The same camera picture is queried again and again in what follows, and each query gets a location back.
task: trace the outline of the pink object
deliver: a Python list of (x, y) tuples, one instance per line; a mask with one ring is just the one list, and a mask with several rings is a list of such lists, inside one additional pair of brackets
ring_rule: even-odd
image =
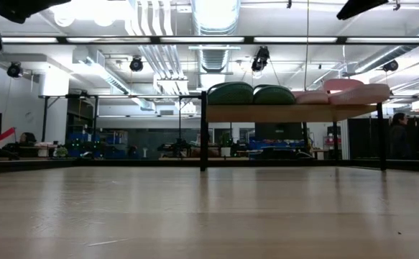
[(329, 79), (324, 82), (324, 91), (345, 91), (348, 88), (362, 86), (364, 83), (354, 79)]
[(293, 92), (296, 104), (328, 104), (329, 97), (325, 91)]
[(388, 100), (390, 87), (383, 83), (354, 84), (345, 90), (329, 94), (330, 104), (376, 104)]

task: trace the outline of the security camera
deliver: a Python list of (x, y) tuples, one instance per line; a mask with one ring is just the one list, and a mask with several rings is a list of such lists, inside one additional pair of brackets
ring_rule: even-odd
[(131, 68), (133, 72), (142, 71), (142, 69), (144, 68), (144, 64), (142, 63), (142, 58), (139, 56), (134, 56), (132, 58), (131, 64), (129, 65), (129, 68)]
[(20, 62), (11, 62), (6, 74), (12, 78), (21, 78), (24, 71), (21, 68)]
[(270, 59), (270, 52), (268, 51), (267, 46), (261, 46), (259, 52), (257, 52), (256, 56), (254, 57), (254, 62), (252, 62), (252, 71), (253, 72), (260, 72), (264, 70), (267, 66), (267, 60)]
[(390, 61), (386, 63), (384, 66), (382, 66), (382, 70), (385, 72), (396, 71), (398, 68), (399, 64), (396, 62), (396, 60)]

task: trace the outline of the wooden floor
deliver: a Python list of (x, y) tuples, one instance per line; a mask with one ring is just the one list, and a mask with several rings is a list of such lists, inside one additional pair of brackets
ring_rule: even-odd
[(0, 174), (0, 259), (419, 258), (419, 173), (66, 168)]

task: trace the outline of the computer monitor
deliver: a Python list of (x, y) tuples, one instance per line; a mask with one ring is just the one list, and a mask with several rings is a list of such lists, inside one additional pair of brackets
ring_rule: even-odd
[(297, 123), (256, 123), (255, 139), (262, 140), (302, 140), (302, 124)]

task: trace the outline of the wooden shelf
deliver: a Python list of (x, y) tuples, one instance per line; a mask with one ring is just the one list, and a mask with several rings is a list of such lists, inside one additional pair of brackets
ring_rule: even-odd
[(207, 122), (337, 122), (377, 110), (375, 105), (208, 105)]

